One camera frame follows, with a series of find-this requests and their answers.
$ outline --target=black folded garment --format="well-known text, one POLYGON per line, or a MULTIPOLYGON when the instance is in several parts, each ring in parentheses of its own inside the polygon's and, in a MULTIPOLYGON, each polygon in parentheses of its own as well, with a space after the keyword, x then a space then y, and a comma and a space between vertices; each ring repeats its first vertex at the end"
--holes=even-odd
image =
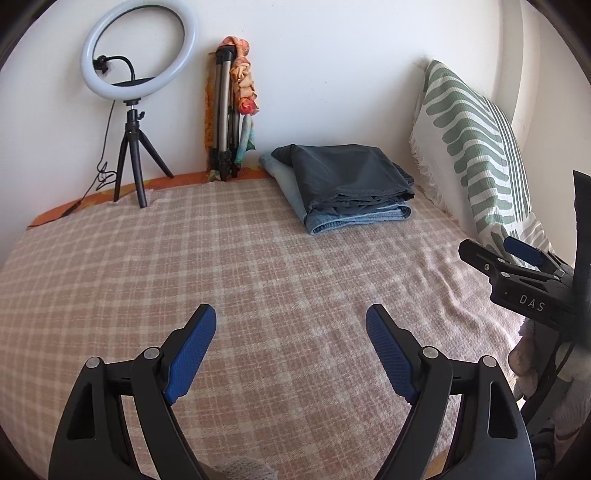
POLYGON ((414 197, 413 178, 376 147, 288 145, 273 153, 294 169, 307 213, 369 213, 414 197))

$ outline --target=mattress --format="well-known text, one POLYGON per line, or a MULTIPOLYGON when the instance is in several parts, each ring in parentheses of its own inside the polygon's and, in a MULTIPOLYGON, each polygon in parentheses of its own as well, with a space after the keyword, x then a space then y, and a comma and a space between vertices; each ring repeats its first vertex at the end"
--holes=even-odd
MULTIPOLYGON (((196 457, 259 459, 286 480, 373 479, 409 411, 366 335, 382 303, 449 358, 506 356, 521 319, 462 263, 465 238, 422 194, 409 220, 310 236, 272 179, 147 191, 28 231, 0 273, 0 424, 46 476, 91 356, 136 357, 200 303, 217 332, 173 410, 196 457)), ((142 471, 157 476, 125 400, 142 471)), ((437 449, 449 444, 457 399, 437 449)))

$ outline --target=ring light stand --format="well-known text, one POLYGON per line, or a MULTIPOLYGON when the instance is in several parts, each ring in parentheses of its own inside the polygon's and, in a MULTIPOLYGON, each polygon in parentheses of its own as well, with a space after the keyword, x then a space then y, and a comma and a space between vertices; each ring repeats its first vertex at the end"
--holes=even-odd
POLYGON ((142 97, 150 95, 160 90, 165 85, 169 84, 180 72, 191 57, 197 38, 197 22, 191 10, 178 0, 127 0, 122 4, 109 11, 103 18, 101 18, 92 28, 89 35, 86 37, 84 47, 82 48, 82 55, 80 56, 80 68, 82 70, 82 78, 88 88, 97 95, 109 100, 122 100, 128 107, 127 122, 125 124, 125 133, 121 141, 121 148, 119 150, 119 160, 117 163, 117 176, 115 181, 115 192, 113 194, 113 201, 119 200, 121 191, 121 180, 123 176, 123 167, 125 164, 125 156, 127 148, 129 147, 129 154, 131 157, 131 167, 134 172, 135 190, 138 195, 138 203, 140 208, 147 206, 144 190, 144 180, 142 176, 141 163, 139 159, 139 144, 141 143, 148 151, 150 156, 154 159, 156 164, 162 169, 164 174, 173 178, 172 172, 166 166, 156 149, 152 146, 148 137, 139 128, 139 121, 144 117, 145 112, 138 113, 135 105, 142 97), (167 10, 174 14, 181 22, 183 27, 183 46, 179 51, 176 59, 166 68, 162 73, 156 77, 135 78, 134 68, 131 62, 122 56, 105 57, 100 56, 94 59, 96 44, 99 41, 104 31, 119 17, 126 13, 138 10, 140 8, 157 7, 167 10), (97 74, 100 70, 103 74, 108 70, 108 62, 111 60, 123 60, 127 63, 131 79, 126 82, 119 82, 110 85, 103 81, 97 74))

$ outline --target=green and white striped pillow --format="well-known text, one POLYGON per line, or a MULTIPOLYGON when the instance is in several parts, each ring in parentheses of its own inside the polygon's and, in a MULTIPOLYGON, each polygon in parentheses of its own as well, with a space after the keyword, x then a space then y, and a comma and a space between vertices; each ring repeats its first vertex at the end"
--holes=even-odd
POLYGON ((551 248, 531 211, 519 146, 505 114, 439 61, 425 75, 411 135, 427 196, 481 244, 503 249, 513 236, 551 248))

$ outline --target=black mini tripod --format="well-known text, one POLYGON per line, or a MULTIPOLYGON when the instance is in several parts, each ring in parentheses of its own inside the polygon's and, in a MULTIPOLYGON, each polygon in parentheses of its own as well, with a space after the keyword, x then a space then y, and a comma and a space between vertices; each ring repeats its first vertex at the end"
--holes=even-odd
POLYGON ((131 157, 131 168, 134 171, 135 191, 138 194, 138 203, 140 208, 146 208, 146 192, 144 190, 144 178, 142 176, 142 167, 139 162, 139 143, 144 146, 150 156, 154 159, 156 164, 162 169, 168 178, 173 178, 174 175, 164 163, 164 160, 158 155, 154 146, 146 137, 146 134, 139 128, 139 121, 144 117, 145 112, 138 114, 135 109, 139 99, 126 100, 125 104, 129 107, 127 110, 127 122, 125 123, 125 133, 121 141, 121 148, 119 149, 119 161, 117 163, 117 179, 115 180, 115 193, 113 194, 113 201, 119 200, 119 191, 121 190, 121 178, 123 176, 123 166, 125 164, 125 155, 127 154, 127 147, 129 147, 129 156, 131 157))

